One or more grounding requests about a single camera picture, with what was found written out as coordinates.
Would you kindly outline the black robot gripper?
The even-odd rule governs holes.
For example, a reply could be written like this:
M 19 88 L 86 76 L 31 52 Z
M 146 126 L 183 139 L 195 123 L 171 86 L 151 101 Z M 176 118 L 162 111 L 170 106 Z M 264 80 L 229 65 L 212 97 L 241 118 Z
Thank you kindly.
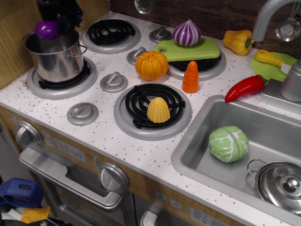
M 59 17 L 61 35 L 67 35 L 83 20 L 83 11 L 75 0 L 38 0 L 38 8 L 43 20 L 56 20 Z

